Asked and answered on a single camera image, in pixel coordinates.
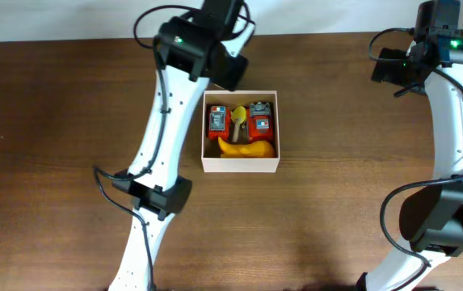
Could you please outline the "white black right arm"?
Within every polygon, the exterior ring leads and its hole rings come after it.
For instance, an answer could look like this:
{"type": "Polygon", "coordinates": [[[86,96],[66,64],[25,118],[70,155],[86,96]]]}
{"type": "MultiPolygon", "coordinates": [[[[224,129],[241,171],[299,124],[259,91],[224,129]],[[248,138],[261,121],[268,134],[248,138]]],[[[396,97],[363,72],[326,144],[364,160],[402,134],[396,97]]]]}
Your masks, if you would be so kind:
{"type": "Polygon", "coordinates": [[[399,213],[400,237],[359,290],[415,290],[437,266],[463,252],[463,37],[461,4],[420,4],[407,50],[384,48],[374,57],[374,82],[398,86],[398,94],[428,98],[433,123],[431,179],[406,184],[399,213]]]}

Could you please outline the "orange dinosaur toy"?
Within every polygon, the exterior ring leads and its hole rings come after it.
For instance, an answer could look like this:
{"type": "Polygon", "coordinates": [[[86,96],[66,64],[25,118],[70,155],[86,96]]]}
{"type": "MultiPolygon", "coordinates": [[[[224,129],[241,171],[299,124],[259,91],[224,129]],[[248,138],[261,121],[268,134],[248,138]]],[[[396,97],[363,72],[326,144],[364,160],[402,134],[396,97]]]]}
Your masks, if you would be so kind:
{"type": "Polygon", "coordinates": [[[275,149],[268,141],[250,144],[230,144],[221,137],[217,139],[222,158],[274,158],[275,149]]]}

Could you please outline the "yellow wooden rattle drum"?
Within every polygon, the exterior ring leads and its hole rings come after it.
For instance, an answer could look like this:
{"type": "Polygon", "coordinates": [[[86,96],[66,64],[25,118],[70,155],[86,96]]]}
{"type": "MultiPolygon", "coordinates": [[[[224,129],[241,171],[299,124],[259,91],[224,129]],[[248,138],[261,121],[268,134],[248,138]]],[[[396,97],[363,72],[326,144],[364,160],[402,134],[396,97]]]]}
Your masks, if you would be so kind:
{"type": "Polygon", "coordinates": [[[231,119],[234,123],[234,131],[232,136],[232,142],[237,143],[242,124],[246,121],[246,109],[243,106],[236,107],[233,112],[231,119]]]}

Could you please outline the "pink box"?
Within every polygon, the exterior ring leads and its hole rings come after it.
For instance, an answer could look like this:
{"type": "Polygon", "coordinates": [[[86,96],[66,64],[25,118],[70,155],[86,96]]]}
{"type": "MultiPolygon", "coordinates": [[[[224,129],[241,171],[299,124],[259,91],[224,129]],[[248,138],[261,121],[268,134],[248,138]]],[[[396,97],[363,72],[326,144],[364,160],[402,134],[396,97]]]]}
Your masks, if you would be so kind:
{"type": "Polygon", "coordinates": [[[275,173],[280,162],[280,134],[277,91],[205,91],[202,97],[201,162],[206,173],[275,173]],[[274,158],[221,158],[216,142],[207,138],[208,106],[237,106],[258,101],[272,105],[274,158]]]}

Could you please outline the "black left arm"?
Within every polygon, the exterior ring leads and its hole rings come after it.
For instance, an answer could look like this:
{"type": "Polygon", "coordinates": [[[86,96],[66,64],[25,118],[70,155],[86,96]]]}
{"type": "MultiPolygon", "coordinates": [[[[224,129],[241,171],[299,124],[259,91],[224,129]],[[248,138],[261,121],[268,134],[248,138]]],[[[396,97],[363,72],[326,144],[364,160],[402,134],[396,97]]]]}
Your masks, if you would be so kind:
{"type": "Polygon", "coordinates": [[[180,213],[192,182],[178,174],[179,157],[192,115],[207,87],[234,91],[248,66],[240,52],[253,36],[255,22],[241,0],[205,0],[161,25],[152,51],[157,76],[145,134],[131,165],[115,174],[94,167],[129,194],[132,226],[111,290],[155,290],[154,262],[166,229],[180,213]]]}

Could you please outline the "red fire truck with ladder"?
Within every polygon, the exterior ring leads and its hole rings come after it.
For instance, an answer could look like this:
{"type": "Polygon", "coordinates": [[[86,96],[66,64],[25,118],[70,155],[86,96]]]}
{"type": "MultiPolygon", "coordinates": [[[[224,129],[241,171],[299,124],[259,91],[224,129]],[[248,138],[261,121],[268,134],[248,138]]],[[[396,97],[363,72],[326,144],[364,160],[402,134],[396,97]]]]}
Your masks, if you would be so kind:
{"type": "Polygon", "coordinates": [[[229,140],[231,122],[230,110],[223,105],[212,105],[208,111],[208,139],[215,141],[219,137],[229,140]]]}

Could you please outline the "red fire truck grey top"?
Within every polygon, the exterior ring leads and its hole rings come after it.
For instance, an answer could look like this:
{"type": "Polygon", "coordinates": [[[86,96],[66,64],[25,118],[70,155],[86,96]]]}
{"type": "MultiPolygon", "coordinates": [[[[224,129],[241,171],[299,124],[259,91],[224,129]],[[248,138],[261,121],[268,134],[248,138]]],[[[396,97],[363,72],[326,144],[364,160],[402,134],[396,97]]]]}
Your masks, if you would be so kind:
{"type": "Polygon", "coordinates": [[[249,143],[274,140],[274,123],[269,102],[251,103],[247,109],[247,136],[249,143]]]}

